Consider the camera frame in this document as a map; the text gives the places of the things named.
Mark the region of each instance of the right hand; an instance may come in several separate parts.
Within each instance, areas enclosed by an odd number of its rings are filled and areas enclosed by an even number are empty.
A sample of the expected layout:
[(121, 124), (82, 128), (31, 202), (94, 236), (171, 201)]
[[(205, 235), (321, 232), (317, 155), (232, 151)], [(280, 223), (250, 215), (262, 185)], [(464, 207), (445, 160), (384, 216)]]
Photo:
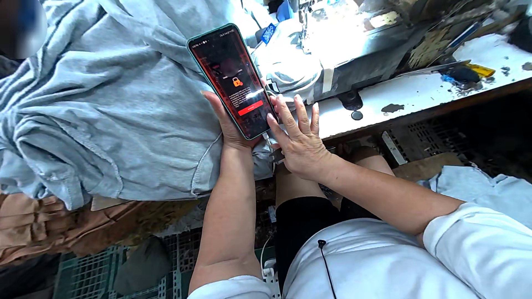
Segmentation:
[(286, 134), (273, 115), (268, 114), (268, 124), (285, 155), (285, 166), (291, 172), (305, 180), (319, 182), (327, 171), (332, 154), (325, 148), (319, 137), (319, 107), (312, 106), (312, 121), (306, 114), (305, 104), (299, 95), (294, 97), (299, 122), (294, 120), (282, 95), (271, 97), (275, 112), (279, 114), (286, 127)]

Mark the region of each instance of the white cloth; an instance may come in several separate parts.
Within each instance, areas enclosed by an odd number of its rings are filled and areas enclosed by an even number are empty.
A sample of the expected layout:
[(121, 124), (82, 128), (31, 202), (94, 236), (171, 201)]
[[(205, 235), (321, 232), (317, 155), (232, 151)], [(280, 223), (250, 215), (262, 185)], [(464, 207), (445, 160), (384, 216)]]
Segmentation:
[[(332, 298), (318, 239), (337, 298), (531, 298), (532, 230), (473, 203), (432, 220), (412, 236), (374, 219), (354, 219), (316, 233), (300, 249), (283, 298)], [(271, 298), (258, 278), (204, 285), (199, 298)]]

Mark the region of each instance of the blue sticker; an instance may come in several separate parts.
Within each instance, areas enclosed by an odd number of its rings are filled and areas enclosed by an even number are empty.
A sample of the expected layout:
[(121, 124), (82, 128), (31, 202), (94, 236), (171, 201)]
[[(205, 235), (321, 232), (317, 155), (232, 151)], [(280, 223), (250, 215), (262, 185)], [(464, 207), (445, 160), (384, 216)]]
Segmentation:
[(277, 26), (275, 26), (274, 24), (269, 24), (268, 27), (266, 27), (266, 30), (262, 33), (261, 41), (268, 44), (276, 28)]

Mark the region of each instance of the left hand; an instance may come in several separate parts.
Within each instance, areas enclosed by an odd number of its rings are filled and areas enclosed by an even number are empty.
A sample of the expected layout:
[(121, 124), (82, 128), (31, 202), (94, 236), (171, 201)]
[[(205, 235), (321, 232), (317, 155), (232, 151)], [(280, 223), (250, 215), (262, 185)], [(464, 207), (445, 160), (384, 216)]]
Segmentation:
[(237, 129), (231, 117), (229, 117), (226, 108), (222, 104), (222, 101), (215, 93), (206, 91), (202, 91), (201, 93), (207, 100), (209, 100), (214, 112), (216, 113), (216, 116), (218, 117), (218, 120), (220, 121), (224, 145), (234, 147), (238, 150), (246, 150), (253, 148), (253, 146), (259, 142), (261, 137), (255, 138), (253, 140), (246, 140), (244, 136), (242, 136), (242, 133), (240, 133), (240, 131)]

